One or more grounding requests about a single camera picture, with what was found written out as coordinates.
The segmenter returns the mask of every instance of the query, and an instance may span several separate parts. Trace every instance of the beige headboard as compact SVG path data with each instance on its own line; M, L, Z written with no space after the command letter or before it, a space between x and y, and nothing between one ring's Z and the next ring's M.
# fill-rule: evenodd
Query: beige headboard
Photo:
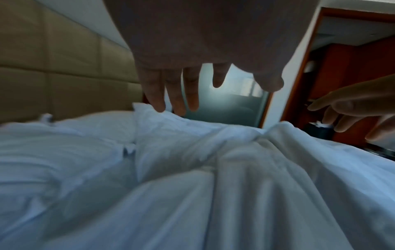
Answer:
M142 102L133 55L34 0L0 0L0 123Z

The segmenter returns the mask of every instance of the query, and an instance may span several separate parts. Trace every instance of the glass panel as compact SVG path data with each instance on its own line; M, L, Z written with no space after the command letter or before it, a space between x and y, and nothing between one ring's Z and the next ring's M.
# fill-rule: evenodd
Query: glass panel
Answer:
M220 88L213 87L212 78L212 64L203 64L199 78L199 110L187 109L185 118L258 127L269 93L260 88L253 75L232 65Z

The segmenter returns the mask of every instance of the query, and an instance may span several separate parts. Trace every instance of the wooden trim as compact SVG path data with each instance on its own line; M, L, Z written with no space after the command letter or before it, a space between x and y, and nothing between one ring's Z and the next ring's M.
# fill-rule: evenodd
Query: wooden trim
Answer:
M299 72L296 76L295 83L292 87L283 115L281 116L282 121L289 121L290 118L293 116L293 114L291 114L290 107L298 105L298 103L295 103L296 100L295 94L298 92L297 90L300 87L303 71L309 59L311 46L313 44L315 35L324 16L347 18L347 19L359 19L359 20L384 22L384 23L395 23L395 15L393 14L383 14L383 13L365 12L365 11L348 10L348 9L333 9L333 8L325 8L325 7L321 8L317 22L313 29L313 33L310 37L309 44L304 54L302 64L300 65Z
M263 127L263 124L265 123L266 115L267 115L267 112L269 111L269 106L270 106L270 103L272 102L272 98L273 98L273 93L269 93L269 95L267 96L265 108L263 109L262 118L260 119L260 123L259 123L259 127L258 127L260 129Z

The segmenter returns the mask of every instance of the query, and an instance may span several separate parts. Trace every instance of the wall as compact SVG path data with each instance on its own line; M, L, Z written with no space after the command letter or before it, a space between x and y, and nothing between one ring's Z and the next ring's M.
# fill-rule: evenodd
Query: wall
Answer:
M108 15L102 0L37 0L72 20L88 27L96 33L126 46ZM276 92L267 112L264 128L280 121L287 99L295 82L300 64L306 52L320 7L352 9L360 11L395 14L395 0L322 0L310 26L296 49L293 57L283 70L284 88Z
M269 110L267 112L264 128L269 128L280 121L285 105L287 103L292 86L295 82L297 73L302 63L307 45L310 41L314 26L316 24L318 14L321 7L351 9L369 12L379 12L387 14L395 14L395 0L323 0L317 8L310 26L303 37L301 43L296 49L293 57L283 70L282 77L284 79L284 87L276 92L272 98Z

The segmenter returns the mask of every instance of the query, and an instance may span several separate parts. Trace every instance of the white bed sheet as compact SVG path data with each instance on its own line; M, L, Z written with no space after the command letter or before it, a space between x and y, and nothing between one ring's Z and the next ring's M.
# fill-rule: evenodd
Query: white bed sheet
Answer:
M111 195L92 179L102 196L84 201L87 189L0 249L394 249L394 162L288 123L263 131L135 112L135 172L117 173L135 176L130 190L96 213Z

